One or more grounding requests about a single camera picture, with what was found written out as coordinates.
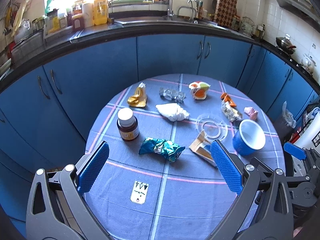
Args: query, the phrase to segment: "white bottle cap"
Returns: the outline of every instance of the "white bottle cap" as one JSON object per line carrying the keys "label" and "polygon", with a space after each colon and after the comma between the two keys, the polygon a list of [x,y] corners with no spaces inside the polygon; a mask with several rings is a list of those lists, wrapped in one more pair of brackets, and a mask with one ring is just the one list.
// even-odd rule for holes
{"label": "white bottle cap", "polygon": [[122,108],[118,112],[119,123],[123,127],[130,127],[134,123],[133,112],[130,108]]}

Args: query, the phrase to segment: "kitchen counter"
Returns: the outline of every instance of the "kitchen counter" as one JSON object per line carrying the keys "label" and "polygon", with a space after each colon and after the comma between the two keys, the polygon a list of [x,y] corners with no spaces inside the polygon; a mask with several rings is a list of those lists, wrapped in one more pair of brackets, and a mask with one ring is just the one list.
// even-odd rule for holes
{"label": "kitchen counter", "polygon": [[36,57],[33,57],[32,59],[23,63],[21,66],[11,66],[13,71],[0,82],[0,93],[26,73],[34,70],[40,65],[46,64],[55,58],[69,54],[73,51],[95,44],[104,43],[106,41],[165,33],[217,36],[262,46],[297,71],[316,91],[316,93],[320,94],[319,84],[313,78],[308,76],[301,67],[297,67],[297,62],[294,60],[290,61],[288,57],[283,55],[277,47],[268,43],[267,41],[256,41],[236,31],[228,30],[219,26],[208,26],[204,21],[199,21],[199,24],[195,24],[182,19],[167,20],[166,17],[117,19],[113,25],[92,26],[76,33],[67,34],[61,38],[49,42],[46,44],[45,50]]}

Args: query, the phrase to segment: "brown glass bottle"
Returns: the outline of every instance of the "brown glass bottle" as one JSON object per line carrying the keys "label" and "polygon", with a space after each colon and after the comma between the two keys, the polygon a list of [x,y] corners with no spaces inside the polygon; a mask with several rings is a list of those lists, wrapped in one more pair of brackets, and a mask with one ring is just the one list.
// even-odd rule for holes
{"label": "brown glass bottle", "polygon": [[122,108],[118,112],[117,127],[125,141],[132,141],[139,135],[138,119],[130,108]]}

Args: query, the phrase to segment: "plaid tablecloth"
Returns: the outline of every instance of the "plaid tablecloth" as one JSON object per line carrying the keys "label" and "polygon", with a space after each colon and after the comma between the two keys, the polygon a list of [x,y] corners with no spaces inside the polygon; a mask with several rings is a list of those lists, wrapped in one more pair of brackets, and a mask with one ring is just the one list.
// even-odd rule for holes
{"label": "plaid tablecloth", "polygon": [[[208,96],[196,101],[188,85],[204,81],[211,85]],[[195,121],[200,114],[213,113],[228,124],[228,135],[222,141],[229,152],[236,153],[232,138],[238,126],[230,123],[221,112],[222,92],[230,94],[243,113],[244,107],[259,110],[257,123],[266,135],[264,148],[243,158],[249,163],[257,157],[272,169],[285,171],[284,156],[277,133],[263,111],[246,95],[212,78],[170,74],[144,81],[148,95],[145,108],[132,108],[139,121],[140,135],[131,142],[121,139],[116,126],[119,109],[128,107],[134,84],[116,95],[101,110],[86,145],[86,153],[104,140],[109,143],[109,159],[101,170],[85,200],[93,213],[116,239],[125,240],[196,240],[205,239],[228,211],[236,194],[228,189],[220,172],[195,155],[188,146],[196,139]],[[186,93],[181,106],[190,113],[189,120],[170,122],[162,117],[156,105],[170,103],[159,96],[159,88],[171,88]],[[175,163],[169,163],[157,154],[139,155],[145,137],[170,139],[186,149]],[[146,201],[137,204],[130,200],[135,181],[149,184]],[[257,205],[253,204],[242,225],[247,228]]]}

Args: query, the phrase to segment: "range hood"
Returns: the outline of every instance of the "range hood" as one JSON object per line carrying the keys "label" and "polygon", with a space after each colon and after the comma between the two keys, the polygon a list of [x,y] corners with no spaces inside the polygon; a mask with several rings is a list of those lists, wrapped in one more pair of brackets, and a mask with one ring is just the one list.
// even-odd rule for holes
{"label": "range hood", "polygon": [[279,6],[298,16],[320,33],[320,17],[310,3],[305,0],[277,0]]}

